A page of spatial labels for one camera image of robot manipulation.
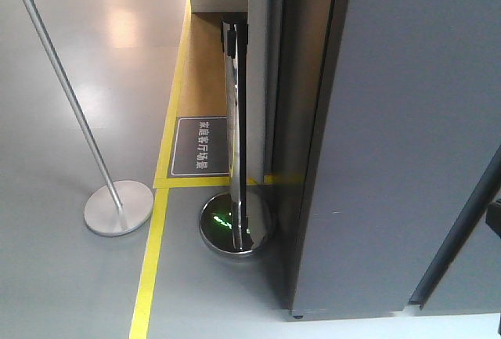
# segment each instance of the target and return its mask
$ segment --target shiny chrome post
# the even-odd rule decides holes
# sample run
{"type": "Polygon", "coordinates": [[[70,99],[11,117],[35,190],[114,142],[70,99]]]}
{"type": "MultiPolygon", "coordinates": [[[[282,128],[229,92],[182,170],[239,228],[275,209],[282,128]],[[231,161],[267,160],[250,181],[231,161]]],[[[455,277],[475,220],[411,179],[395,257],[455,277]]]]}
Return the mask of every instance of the shiny chrome post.
{"type": "Polygon", "coordinates": [[[200,232],[220,254],[245,257],[270,238],[274,222],[259,195],[247,191],[246,54],[247,20],[226,15],[221,36],[225,53],[229,191],[212,197],[202,210],[200,232]]]}
{"type": "Polygon", "coordinates": [[[71,83],[63,68],[59,56],[57,55],[54,44],[49,36],[49,33],[43,23],[40,13],[34,0],[23,0],[24,6],[31,18],[31,22],[37,31],[38,37],[44,47],[47,57],[52,64],[54,71],[59,79],[61,87],[66,94],[71,108],[77,118],[78,124],[84,133],[85,140],[92,151],[92,156],[96,160],[101,175],[106,183],[106,189],[109,193],[103,193],[103,188],[95,192],[88,200],[84,209],[84,219],[87,226],[95,233],[102,236],[119,236],[129,233],[138,228],[144,223],[151,214],[153,208],[153,194],[150,189],[140,182],[119,182],[121,190],[127,193],[127,203],[124,203],[119,196],[117,187],[110,177],[110,173],[104,164],[103,157],[99,151],[96,140],[92,135],[88,122],[85,119],[84,113],[81,110],[80,103],[74,93],[71,83]],[[135,210],[131,212],[126,210],[129,206],[134,207],[135,210]]]}

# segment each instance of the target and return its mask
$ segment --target round metal base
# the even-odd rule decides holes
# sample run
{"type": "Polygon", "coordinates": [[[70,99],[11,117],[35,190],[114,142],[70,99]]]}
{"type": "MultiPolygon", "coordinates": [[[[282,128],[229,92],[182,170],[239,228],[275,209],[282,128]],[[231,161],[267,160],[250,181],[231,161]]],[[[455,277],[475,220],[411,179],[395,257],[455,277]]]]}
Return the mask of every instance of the round metal base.
{"type": "Polygon", "coordinates": [[[259,195],[247,192],[247,248],[237,250],[232,233],[232,199],[229,193],[212,197],[202,209],[200,232],[212,250],[229,257],[242,258],[253,254],[272,236],[274,221],[268,206],[259,195]]]}
{"type": "Polygon", "coordinates": [[[117,181],[114,185],[124,205],[120,213],[107,186],[92,194],[85,205],[85,224],[100,236],[132,232],[148,220],[153,210],[153,194],[146,185],[136,181],[117,181]]]}

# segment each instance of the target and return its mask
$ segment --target black strip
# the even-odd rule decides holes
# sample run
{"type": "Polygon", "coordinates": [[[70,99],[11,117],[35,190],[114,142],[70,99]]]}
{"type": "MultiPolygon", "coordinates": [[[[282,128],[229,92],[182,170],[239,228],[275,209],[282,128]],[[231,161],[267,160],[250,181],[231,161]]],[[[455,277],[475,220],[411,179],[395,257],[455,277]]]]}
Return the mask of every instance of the black strip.
{"type": "Polygon", "coordinates": [[[449,234],[438,249],[423,279],[417,285],[409,300],[410,304],[420,305],[421,308],[426,304],[438,282],[447,272],[449,265],[468,240],[487,206],[498,193],[499,188],[501,188],[501,146],[494,154],[449,234]]]}

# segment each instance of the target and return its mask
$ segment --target yellow tape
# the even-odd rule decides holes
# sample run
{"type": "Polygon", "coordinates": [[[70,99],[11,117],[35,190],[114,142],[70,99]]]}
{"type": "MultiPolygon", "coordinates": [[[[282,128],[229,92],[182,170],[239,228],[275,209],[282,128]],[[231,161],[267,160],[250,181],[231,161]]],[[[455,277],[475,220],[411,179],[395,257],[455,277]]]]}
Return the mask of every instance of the yellow tape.
{"type": "Polygon", "coordinates": [[[187,177],[172,179],[157,179],[153,188],[190,188],[200,186],[227,186],[229,185],[228,176],[220,177],[187,177]]]}
{"type": "Polygon", "coordinates": [[[135,299],[129,339],[146,339],[148,334],[153,291],[157,278],[158,259],[160,257],[162,236],[164,235],[168,194],[169,189],[159,189],[155,195],[150,233],[148,234],[144,260],[142,262],[141,279],[139,280],[138,294],[135,299]]]}
{"type": "Polygon", "coordinates": [[[175,122],[178,116],[179,97],[181,96],[182,78],[185,71],[186,55],[188,52],[189,25],[191,24],[191,11],[189,0],[186,0],[185,19],[182,24],[181,43],[179,44],[178,59],[175,64],[174,81],[172,82],[171,98],[167,109],[164,135],[160,145],[157,171],[155,180],[165,179],[168,176],[168,166],[171,158],[172,143],[174,142],[175,122]]]}

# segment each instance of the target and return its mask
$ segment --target gray cabinet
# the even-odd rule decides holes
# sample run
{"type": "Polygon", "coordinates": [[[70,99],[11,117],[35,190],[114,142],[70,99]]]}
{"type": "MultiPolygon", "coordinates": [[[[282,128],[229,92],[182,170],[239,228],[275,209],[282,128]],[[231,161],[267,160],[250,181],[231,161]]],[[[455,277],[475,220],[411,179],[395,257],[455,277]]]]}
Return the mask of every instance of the gray cabinet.
{"type": "MultiPolygon", "coordinates": [[[[389,315],[501,179],[484,175],[501,143],[501,0],[332,0],[316,75],[299,45],[322,16],[298,4],[285,0],[280,69],[313,75],[281,77],[273,161],[290,310],[389,315]]],[[[479,222],[424,311],[499,309],[500,242],[479,222]]]]}

